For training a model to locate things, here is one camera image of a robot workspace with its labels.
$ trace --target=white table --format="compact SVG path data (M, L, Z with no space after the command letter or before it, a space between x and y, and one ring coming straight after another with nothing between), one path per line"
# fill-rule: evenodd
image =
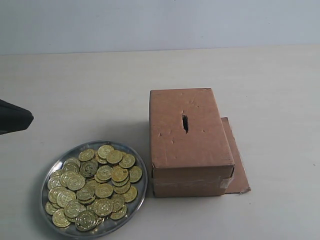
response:
M0 136L1 239L62 239L35 202L65 151L93 140L149 162L149 91L213 88L252 191L145 199L113 240L316 240L320 237L320 45L0 56L0 98L30 110Z

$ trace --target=coin slot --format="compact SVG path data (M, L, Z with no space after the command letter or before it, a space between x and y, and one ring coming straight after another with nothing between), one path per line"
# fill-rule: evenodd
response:
M187 134L189 131L189 124L188 124L188 116L187 115L182 115L182 124L183 124L183 128L185 130L185 133Z

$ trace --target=silver plate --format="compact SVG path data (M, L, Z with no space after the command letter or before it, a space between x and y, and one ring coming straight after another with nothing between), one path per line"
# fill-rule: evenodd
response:
M136 187L138 190L138 195L136 199L130 203L126 203L127 205L127 213L126 215L119 219L119 220L112 220L110 218L105 218L104 222L100 225L98 225L97 228L91 231L87 232L81 232L78 231L75 227L75 224L72 223L71 225L60 228L53 224L52 222L52 216L48 215L45 211L45 205L48 201L48 187L47 183L50 178L50 174L58 169L62 168L63 163L71 157L78 157L79 153L82 152L85 149L94 149L98 150L98 148L101 145L111 145L114 147L114 149L124 151L126 153L132 154L135 156L136 162L135 165L139 166L142 169L142 178L137 183L133 183L132 185ZM148 185L148 175L147 175L147 169L145 166L144 161L139 156L139 154L133 150L131 147L126 146L121 143L116 143L112 141L91 141L84 144L81 144L79 146L76 146L75 148L71 149L67 153L65 153L62 157L60 157L57 161L55 161L51 167L51 169L47 172L46 177L43 181L42 187L41 187L41 205L40 205L40 211L45 218L46 222L51 226L52 229L54 229L56 232L65 235L67 237L73 238L73 239L94 239L98 238L107 234L110 234L114 232L115 230L121 228L124 224L126 224L138 211L138 209L141 207L142 203L144 202L145 196L146 196L146 190Z

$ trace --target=white wall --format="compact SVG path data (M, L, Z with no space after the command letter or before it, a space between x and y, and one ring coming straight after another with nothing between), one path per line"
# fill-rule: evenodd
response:
M311 43L319 0L0 1L0 55Z

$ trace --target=brown cardboard box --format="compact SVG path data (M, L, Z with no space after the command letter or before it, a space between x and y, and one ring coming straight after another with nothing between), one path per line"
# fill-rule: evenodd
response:
M149 114L155 196L223 195L235 162L212 90L152 90Z

